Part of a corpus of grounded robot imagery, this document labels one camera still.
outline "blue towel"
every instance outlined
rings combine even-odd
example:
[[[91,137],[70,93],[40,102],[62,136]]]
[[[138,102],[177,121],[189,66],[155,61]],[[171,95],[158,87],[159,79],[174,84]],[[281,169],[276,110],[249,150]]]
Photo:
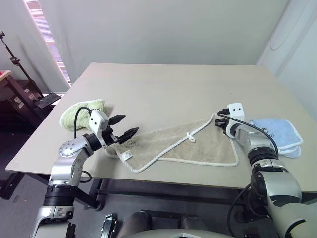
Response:
[[[263,129],[275,141],[281,155],[297,158],[301,155],[301,135],[291,122],[285,119],[252,119],[250,124]]]

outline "white rope trim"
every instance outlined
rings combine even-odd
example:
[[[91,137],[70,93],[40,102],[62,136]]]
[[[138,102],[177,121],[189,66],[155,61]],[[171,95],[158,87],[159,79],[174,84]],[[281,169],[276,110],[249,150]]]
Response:
[[[195,164],[195,165],[209,165],[209,166],[220,166],[220,167],[234,167],[239,164],[239,157],[237,155],[236,148],[233,144],[233,140],[230,139],[230,144],[233,149],[233,153],[235,156],[235,162],[233,163],[216,163],[216,162],[203,162],[203,161],[195,161],[195,160],[184,160],[184,159],[176,159],[176,158],[168,158],[168,157],[161,157],[158,160],[160,161],[174,161],[174,162],[182,162],[182,163],[188,163],[188,164]]]
[[[130,171],[134,172],[134,173],[139,173],[142,172],[143,170],[147,169],[151,164],[153,164],[156,160],[158,160],[160,157],[162,157],[164,154],[166,154],[168,151],[174,149],[176,146],[178,146],[179,144],[181,144],[182,142],[184,142],[187,139],[190,139],[191,137],[193,138],[193,135],[195,135],[197,132],[201,131],[202,129],[204,129],[206,126],[208,126],[212,121],[213,118],[215,116],[216,113],[213,113],[211,118],[205,123],[203,124],[201,127],[197,128],[196,130],[193,130],[190,133],[187,133],[187,135],[185,137],[183,137],[182,139],[180,139],[179,141],[177,141],[175,144],[172,144],[170,147],[168,147],[167,149],[163,150],[162,152],[160,152],[158,155],[156,155],[153,159],[151,159],[151,161],[149,161],[146,165],[144,165],[142,168],[135,170],[134,168],[132,168],[126,161],[124,161],[124,159],[121,156],[121,153],[115,148],[117,154],[119,155],[120,160],[123,162],[123,164],[125,166],[127,166],[129,168]]]
[[[189,139],[191,142],[193,142],[193,143],[196,142],[196,139],[195,139],[193,136],[191,136],[191,135],[189,134],[189,132],[187,133],[187,137],[188,137],[188,139]]]

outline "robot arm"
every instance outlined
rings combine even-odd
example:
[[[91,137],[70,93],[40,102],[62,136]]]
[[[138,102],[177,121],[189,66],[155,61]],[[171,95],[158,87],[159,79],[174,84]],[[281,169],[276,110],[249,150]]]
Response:
[[[75,225],[68,220],[73,217],[76,197],[90,200],[94,208],[99,206],[97,201],[78,188],[83,165],[94,151],[113,143],[121,144],[138,131],[138,128],[133,128],[121,137],[114,136],[110,125],[120,122],[124,117],[125,115],[117,115],[108,118],[103,112],[92,110],[89,121],[93,134],[67,141],[60,147],[31,238],[73,238]]]
[[[260,131],[239,123],[244,120],[240,103],[230,104],[218,113],[216,126],[235,138],[251,164],[251,194],[261,201],[272,217],[281,238],[313,238],[317,235],[317,203],[301,204],[302,192],[295,177],[278,159],[270,139]]]

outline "white wall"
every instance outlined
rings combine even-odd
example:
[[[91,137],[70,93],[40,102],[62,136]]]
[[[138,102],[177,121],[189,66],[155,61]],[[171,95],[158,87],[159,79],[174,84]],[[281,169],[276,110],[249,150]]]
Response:
[[[257,65],[267,67],[317,120],[317,0],[290,0]]]
[[[91,62],[255,64],[288,0],[40,0],[74,82]]]
[[[278,79],[317,120],[317,18]]]
[[[2,0],[0,4],[0,31],[11,51],[38,87],[46,91],[66,92],[69,85],[52,58],[23,0]],[[16,79],[26,79],[20,68],[10,61],[11,55],[0,42],[0,69],[11,70]]]

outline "window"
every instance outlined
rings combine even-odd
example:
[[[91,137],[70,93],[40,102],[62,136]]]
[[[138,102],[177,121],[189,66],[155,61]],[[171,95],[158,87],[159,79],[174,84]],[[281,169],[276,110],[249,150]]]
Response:
[[[45,16],[42,12],[40,3],[37,0],[24,0],[24,1],[26,2],[26,5],[28,6],[31,15],[34,18],[34,21],[37,27],[39,28],[41,35],[43,36],[51,54],[53,55],[53,58],[57,62],[58,67],[60,68],[62,74],[64,75],[65,80],[67,81],[69,85],[71,85],[64,62],[60,57],[59,51],[55,44],[55,40],[50,31],[50,28],[45,19]]]

